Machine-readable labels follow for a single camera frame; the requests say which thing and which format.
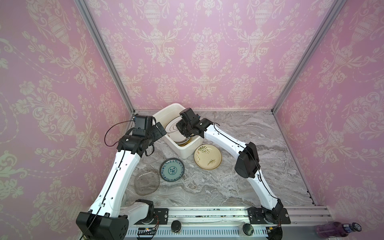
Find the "bottle cap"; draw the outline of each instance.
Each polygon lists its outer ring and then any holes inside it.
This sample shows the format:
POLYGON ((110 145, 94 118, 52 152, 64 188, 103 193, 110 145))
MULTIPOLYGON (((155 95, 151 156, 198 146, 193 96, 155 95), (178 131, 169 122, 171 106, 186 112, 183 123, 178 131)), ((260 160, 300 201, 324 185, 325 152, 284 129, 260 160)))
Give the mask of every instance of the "bottle cap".
POLYGON ((181 222, 174 220, 170 226, 172 232, 179 232, 181 230, 181 222))
POLYGON ((252 236, 253 235, 253 226, 249 223, 246 223, 243 225, 243 232, 247 236, 252 236))
POLYGON ((351 229, 354 232, 361 232, 362 231, 362 227, 357 222, 351 223, 351 229))

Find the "white plate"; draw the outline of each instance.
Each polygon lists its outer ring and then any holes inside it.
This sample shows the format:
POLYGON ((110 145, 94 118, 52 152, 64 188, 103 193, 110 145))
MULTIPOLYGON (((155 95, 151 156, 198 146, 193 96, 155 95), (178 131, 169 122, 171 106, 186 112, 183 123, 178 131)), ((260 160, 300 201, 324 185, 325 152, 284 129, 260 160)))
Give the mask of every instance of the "white plate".
POLYGON ((179 132, 177 129, 176 124, 181 120, 181 116, 178 116, 177 118, 173 119, 168 125, 166 126, 166 132, 169 136, 169 138, 172 139, 175 143, 184 142, 187 138, 179 132))
POLYGON ((199 167, 207 170, 218 167, 222 160, 220 150, 210 144, 204 144, 198 147, 195 151, 194 158, 199 167))

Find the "blue patterned plate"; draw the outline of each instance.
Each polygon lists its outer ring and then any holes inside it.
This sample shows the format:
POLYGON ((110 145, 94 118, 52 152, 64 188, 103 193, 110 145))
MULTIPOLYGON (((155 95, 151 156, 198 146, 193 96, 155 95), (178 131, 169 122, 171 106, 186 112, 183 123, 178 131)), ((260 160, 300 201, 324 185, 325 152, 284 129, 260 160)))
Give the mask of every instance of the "blue patterned plate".
POLYGON ((167 182, 179 180, 184 174, 184 164, 172 157, 165 160, 160 166, 160 175, 167 182))

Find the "metal bracket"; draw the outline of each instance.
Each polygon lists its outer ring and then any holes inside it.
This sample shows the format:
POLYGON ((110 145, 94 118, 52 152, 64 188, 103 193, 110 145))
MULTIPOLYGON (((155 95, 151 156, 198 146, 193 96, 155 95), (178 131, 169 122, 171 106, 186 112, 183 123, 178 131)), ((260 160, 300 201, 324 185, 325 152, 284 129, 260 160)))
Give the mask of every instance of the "metal bracket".
POLYGON ((206 118, 200 120, 200 116, 195 114, 191 108, 181 111, 180 116, 182 120, 176 124, 176 127, 186 137, 190 137, 193 134, 204 138, 204 132, 207 131, 207 127, 213 124, 213 122, 206 118))
POLYGON ((159 217, 159 225, 167 225, 168 224, 168 209, 155 209, 155 213, 153 216, 153 220, 150 223, 144 224, 141 221, 135 223, 135 225, 148 225, 148 224, 156 224, 157 217, 159 217))
MULTIPOLYGON (((260 207, 250 207, 247 209, 249 222, 251 224, 269 224, 264 219, 263 209, 260 207)), ((280 214, 281 224, 291 224, 291 219, 289 218, 288 212, 285 208, 282 209, 280 214)))
POLYGON ((243 151, 237 157, 235 171, 243 178, 255 178, 255 173, 260 169, 259 155, 256 145, 253 142, 245 144, 243 151))

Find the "white robotic arm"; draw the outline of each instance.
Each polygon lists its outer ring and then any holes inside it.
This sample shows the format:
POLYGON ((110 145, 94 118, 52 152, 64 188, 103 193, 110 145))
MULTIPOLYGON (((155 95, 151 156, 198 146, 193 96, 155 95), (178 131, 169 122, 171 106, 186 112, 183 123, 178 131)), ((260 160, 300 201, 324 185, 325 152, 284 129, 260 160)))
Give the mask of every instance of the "white robotic arm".
MULTIPOLYGON (((204 132, 204 137, 224 148, 235 159, 239 157, 239 152, 247 147, 245 142, 233 138, 214 124, 207 127, 207 130, 204 132)), ((272 210, 276 206, 278 198, 272 193, 260 168, 256 171, 255 176, 255 178, 248 177, 247 180, 255 190, 262 206, 272 210)))
POLYGON ((135 127, 118 142, 114 164, 100 194, 89 211, 80 212, 76 219, 77 226, 87 239, 123 239, 131 225, 138 221, 150 223, 153 220, 153 202, 144 199, 136 200, 132 206, 124 209, 125 215, 119 216, 122 196, 140 158, 144 153, 148 156, 149 146, 154 151, 153 143, 166 134, 154 117, 135 115, 134 120, 135 127))
MULTIPOLYGON (((235 159, 235 171, 246 178, 258 195, 263 217, 270 223, 280 219, 283 205, 268 186, 259 165, 255 144, 246 144, 220 130, 213 122, 194 114, 187 108, 180 113, 182 120, 177 123, 179 131, 189 137, 199 135, 228 151, 235 159)), ((138 199, 124 209, 126 215, 119 216, 121 199, 128 181, 146 149, 166 134, 163 126, 150 116, 135 115, 135 127, 120 140, 114 164, 95 202, 88 212, 80 212, 76 224, 88 239, 123 239, 127 229, 138 221, 149 223, 153 220, 152 201, 138 199)))
POLYGON ((220 147, 227 150, 235 159, 235 171, 251 184, 262 204, 264 219, 275 223, 280 219, 283 204, 268 186, 262 174, 257 149, 254 143, 241 142, 227 133, 221 131, 216 123, 195 114, 192 109, 187 108, 180 113, 182 120, 176 126, 186 137, 199 135, 211 140, 220 147))

